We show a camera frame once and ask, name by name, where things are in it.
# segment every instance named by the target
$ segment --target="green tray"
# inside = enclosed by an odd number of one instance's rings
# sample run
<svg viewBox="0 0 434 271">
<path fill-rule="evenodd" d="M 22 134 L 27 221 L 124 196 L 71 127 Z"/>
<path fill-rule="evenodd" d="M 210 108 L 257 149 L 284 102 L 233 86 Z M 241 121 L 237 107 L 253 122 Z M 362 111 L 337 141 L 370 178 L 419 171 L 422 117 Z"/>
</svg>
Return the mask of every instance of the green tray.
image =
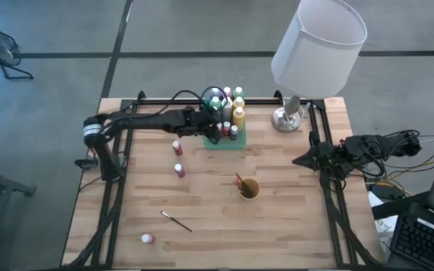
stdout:
<svg viewBox="0 0 434 271">
<path fill-rule="evenodd" d="M 242 131 L 237 135 L 237 139 L 232 140 L 228 136 L 224 136 L 219 140 L 216 145 L 210 143 L 209 139 L 205 136 L 203 138 L 203 145 L 208 150 L 242 150 L 246 147 L 247 137 L 246 137 L 246 123 L 244 122 L 244 127 Z"/>
</svg>

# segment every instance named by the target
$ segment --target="wooden tabletop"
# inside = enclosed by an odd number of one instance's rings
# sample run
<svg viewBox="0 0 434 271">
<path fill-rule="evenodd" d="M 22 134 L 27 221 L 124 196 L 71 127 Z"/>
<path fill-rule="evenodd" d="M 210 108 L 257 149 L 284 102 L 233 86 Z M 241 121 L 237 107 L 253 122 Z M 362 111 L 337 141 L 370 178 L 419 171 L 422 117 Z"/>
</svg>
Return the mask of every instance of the wooden tabletop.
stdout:
<svg viewBox="0 0 434 271">
<path fill-rule="evenodd" d="M 120 102 L 103 99 L 99 111 L 117 111 Z M 325 104 L 334 141 L 351 136 L 344 100 L 331 98 Z M 138 112 L 160 108 L 140 106 Z M 270 123 L 276 108 L 246 107 L 247 146 L 239 151 L 209 151 L 201 137 L 189 136 L 179 140 L 184 154 L 177 157 L 171 147 L 176 135 L 135 130 L 113 267 L 335 267 L 318 173 L 291 163 L 309 149 L 310 120 L 305 119 L 297 132 L 279 133 Z M 175 174 L 175 163 L 183 165 L 187 173 L 184 178 Z M 261 191 L 256 199 L 240 198 L 232 185 L 236 172 L 258 181 Z M 85 172 L 81 185 L 98 176 L 98 169 Z M 94 234 L 103 188 L 104 183 L 97 181 L 79 193 L 63 263 L 74 260 Z M 344 194 L 353 231 L 381 260 L 362 179 L 348 178 Z M 160 211 L 177 218 L 193 233 L 163 217 Z M 144 233 L 154 234 L 156 243 L 142 243 Z M 342 232 L 340 236 L 347 255 Z M 106 254 L 107 241 L 102 255 Z"/>
</svg>

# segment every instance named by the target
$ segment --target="gray floor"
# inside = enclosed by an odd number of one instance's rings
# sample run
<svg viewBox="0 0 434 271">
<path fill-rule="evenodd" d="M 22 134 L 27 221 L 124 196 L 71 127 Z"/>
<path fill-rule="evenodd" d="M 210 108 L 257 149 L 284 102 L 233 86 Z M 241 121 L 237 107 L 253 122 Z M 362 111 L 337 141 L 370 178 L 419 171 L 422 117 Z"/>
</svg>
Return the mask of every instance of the gray floor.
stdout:
<svg viewBox="0 0 434 271">
<path fill-rule="evenodd" d="M 125 0 L 0 1 L 0 29 L 25 53 L 111 52 Z M 434 50 L 434 0 L 349 0 L 367 23 L 363 50 Z M 276 50 L 297 0 L 139 0 L 122 51 Z M 0 269 L 58 266 L 84 154 L 82 120 L 95 112 L 109 59 L 24 59 L 34 81 L 0 72 L 0 173 L 37 184 L 33 198 L 15 196 L 0 235 Z M 171 96 L 210 84 L 270 96 L 268 58 L 120 59 L 110 97 Z M 434 56 L 360 57 L 344 96 L 355 134 L 418 129 L 434 134 Z M 434 153 L 423 144 L 413 165 Z M 434 171 L 404 175 L 412 193 Z"/>
</svg>

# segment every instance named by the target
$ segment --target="keyboard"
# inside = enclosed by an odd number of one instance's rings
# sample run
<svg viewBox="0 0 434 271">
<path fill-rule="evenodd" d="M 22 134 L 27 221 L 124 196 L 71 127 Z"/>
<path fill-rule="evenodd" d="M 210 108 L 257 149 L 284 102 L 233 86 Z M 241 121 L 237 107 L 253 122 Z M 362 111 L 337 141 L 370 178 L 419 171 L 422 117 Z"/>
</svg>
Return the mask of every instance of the keyboard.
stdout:
<svg viewBox="0 0 434 271">
<path fill-rule="evenodd" d="M 399 216 L 390 250 L 434 270 L 434 214 L 413 204 Z"/>
</svg>

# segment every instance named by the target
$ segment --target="lamp base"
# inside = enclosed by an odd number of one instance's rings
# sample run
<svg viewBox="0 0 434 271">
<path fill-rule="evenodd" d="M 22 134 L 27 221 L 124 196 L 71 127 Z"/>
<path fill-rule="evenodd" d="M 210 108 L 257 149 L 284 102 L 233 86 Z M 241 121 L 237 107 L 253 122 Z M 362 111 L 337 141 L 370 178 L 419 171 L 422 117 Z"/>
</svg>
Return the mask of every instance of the lamp base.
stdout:
<svg viewBox="0 0 434 271">
<path fill-rule="evenodd" d="M 301 125 L 301 116 L 298 112 L 294 114 L 286 114 L 284 107 L 278 108 L 271 118 L 272 126 L 277 132 L 294 132 Z"/>
</svg>

